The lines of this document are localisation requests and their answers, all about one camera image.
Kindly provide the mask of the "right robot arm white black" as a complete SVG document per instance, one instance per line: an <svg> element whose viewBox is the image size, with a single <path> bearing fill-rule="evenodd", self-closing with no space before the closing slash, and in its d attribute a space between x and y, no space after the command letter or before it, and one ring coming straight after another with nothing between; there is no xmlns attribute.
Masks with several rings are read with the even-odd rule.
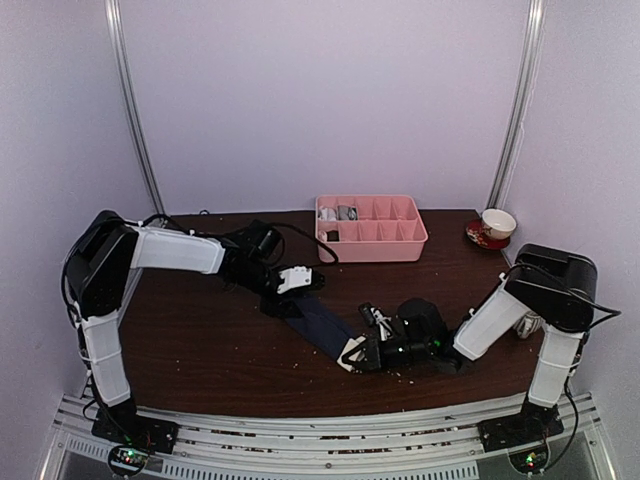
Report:
<svg viewBox="0 0 640 480"><path fill-rule="evenodd" d="M597 278L595 263L585 256L526 244L456 329L448 329L436 305L422 298L398 307L400 331L374 313L372 305L363 304L363 316L370 324L380 324L388 336L355 340L339 359L361 372L426 362L441 372L457 373L533 313L543 323L544 339L522 407L516 414L480 422L478 431L485 451L543 442L564 430L558 401L593 321Z"/></svg>

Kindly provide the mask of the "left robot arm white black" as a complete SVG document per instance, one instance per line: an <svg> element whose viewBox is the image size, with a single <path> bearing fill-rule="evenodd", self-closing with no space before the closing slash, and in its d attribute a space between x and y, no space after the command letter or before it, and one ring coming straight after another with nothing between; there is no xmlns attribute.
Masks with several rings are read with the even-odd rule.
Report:
<svg viewBox="0 0 640 480"><path fill-rule="evenodd" d="M166 270L218 276L274 303L323 287L324 277L309 266L269 263L282 241L273 224L254 220L211 234L172 219L159 227L159 218L133 222L112 210L100 212L67 254L61 290L98 406L93 436L126 449L170 454L177 424L139 414L125 371L119 327L131 274Z"/></svg>

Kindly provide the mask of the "grey boxer briefs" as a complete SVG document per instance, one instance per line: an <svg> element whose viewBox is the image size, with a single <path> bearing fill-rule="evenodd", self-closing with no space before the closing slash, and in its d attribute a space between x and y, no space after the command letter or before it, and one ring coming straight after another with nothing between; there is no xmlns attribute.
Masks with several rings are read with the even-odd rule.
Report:
<svg viewBox="0 0 640 480"><path fill-rule="evenodd" d="M338 221L357 221L358 209L354 205L337 205L336 218Z"/></svg>

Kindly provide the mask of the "pink divided organizer box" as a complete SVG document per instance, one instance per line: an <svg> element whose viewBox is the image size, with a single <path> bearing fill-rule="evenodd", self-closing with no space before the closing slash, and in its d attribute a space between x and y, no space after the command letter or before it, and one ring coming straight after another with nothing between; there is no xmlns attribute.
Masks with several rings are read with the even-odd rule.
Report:
<svg viewBox="0 0 640 480"><path fill-rule="evenodd" d="M324 222L318 208L354 205L357 221ZM337 229L339 242L327 242L325 232ZM325 263L414 262L429 238L420 212L407 195L321 195L315 200L318 256Z"/></svg>

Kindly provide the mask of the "navy and cream underwear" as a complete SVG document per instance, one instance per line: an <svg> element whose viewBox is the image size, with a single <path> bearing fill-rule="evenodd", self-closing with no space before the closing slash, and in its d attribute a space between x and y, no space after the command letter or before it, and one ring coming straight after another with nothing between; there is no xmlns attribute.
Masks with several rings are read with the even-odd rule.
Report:
<svg viewBox="0 0 640 480"><path fill-rule="evenodd" d="M329 310L315 296L296 297L294 302L299 307L302 316L285 318L285 322L336 363L349 339L365 337L364 335L357 336L341 317Z"/></svg>

